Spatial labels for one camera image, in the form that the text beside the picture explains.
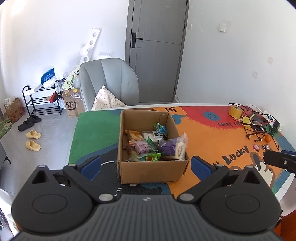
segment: door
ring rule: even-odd
[[[139,102],[171,102],[185,28],[186,0],[135,0],[130,66]]]

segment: door frame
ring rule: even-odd
[[[186,2],[186,10],[185,10],[185,20],[184,20],[184,30],[183,30],[183,36],[182,36],[182,42],[181,42],[181,50],[180,50],[180,57],[179,57],[179,63],[177,68],[177,75],[175,80],[175,86],[174,86],[174,93],[172,102],[174,101],[176,91],[177,91],[177,85],[180,75],[180,69],[181,69],[181,63],[182,63],[182,55],[183,55],[183,49],[184,49],[184,42],[185,42],[185,35],[187,30],[187,20],[188,20],[188,10],[189,10],[189,1]],[[125,55],[124,55],[124,61],[128,64],[130,64],[130,54],[131,54],[131,28],[133,24],[133,8],[134,8],[135,0],[129,0],[128,3],[128,18],[127,18],[127,24],[126,24],[126,49],[125,49]]]

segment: black door lock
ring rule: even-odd
[[[137,33],[133,33],[132,34],[132,38],[131,38],[131,48],[134,49],[136,47],[136,40],[143,40],[142,38],[137,38]]]

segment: light switch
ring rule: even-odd
[[[220,32],[226,32],[226,24],[225,23],[219,24],[219,31]]]

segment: black slipper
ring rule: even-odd
[[[34,123],[40,122],[41,120],[42,120],[42,119],[41,119],[40,117],[36,116],[36,115],[33,115],[33,116],[31,116],[31,117],[29,117],[29,118],[27,119],[27,121],[29,121],[29,122],[34,122]]]
[[[34,126],[34,122],[24,121],[23,124],[19,125],[18,129],[19,131],[24,131],[31,128],[32,126]]]

